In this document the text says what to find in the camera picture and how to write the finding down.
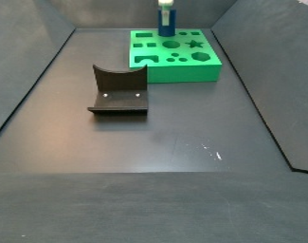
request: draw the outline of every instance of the blue object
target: blue object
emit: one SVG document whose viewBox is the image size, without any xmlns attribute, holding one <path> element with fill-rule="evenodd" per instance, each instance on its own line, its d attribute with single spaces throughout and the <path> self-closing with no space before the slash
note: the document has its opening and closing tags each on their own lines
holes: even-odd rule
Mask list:
<svg viewBox="0 0 308 243">
<path fill-rule="evenodd" d="M 162 14 L 161 10 L 158 9 L 158 35 L 160 36 L 173 36 L 174 29 L 176 29 L 176 9 L 172 9 L 168 14 L 168 26 L 162 26 Z"/>
</svg>

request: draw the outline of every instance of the gray floor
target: gray floor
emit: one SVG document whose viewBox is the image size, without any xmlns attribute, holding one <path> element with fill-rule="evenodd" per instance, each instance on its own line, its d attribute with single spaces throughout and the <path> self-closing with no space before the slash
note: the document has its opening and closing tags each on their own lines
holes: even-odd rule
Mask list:
<svg viewBox="0 0 308 243">
<path fill-rule="evenodd" d="M 74 32 L 0 133 L 0 243 L 308 243 L 308 175 L 204 33 L 218 82 L 153 84 L 146 118 L 94 118 L 90 65 L 126 69 L 128 30 Z"/>
<path fill-rule="evenodd" d="M 216 83 L 150 84 L 146 117 L 94 117 L 90 66 L 128 70 L 129 30 L 78 29 L 0 134 L 0 172 L 287 172 L 210 30 Z"/>
</svg>

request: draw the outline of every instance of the black curved holder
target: black curved holder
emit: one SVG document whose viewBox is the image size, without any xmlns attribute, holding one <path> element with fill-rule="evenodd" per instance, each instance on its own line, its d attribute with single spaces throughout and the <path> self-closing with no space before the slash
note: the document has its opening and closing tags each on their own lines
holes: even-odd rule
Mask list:
<svg viewBox="0 0 308 243">
<path fill-rule="evenodd" d="M 146 66 L 130 72 L 112 72 L 92 66 L 97 97 L 92 113 L 141 112 L 148 110 Z"/>
</svg>

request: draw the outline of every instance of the shape sorter board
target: shape sorter board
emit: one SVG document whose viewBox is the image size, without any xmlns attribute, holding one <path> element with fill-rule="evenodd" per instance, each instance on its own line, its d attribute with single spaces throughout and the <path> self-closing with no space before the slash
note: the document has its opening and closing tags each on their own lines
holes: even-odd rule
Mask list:
<svg viewBox="0 0 308 243">
<path fill-rule="evenodd" d="M 221 68 L 198 29 L 177 29 L 172 37 L 158 36 L 157 30 L 132 30 L 129 67 L 144 65 L 149 83 L 216 81 Z"/>
</svg>

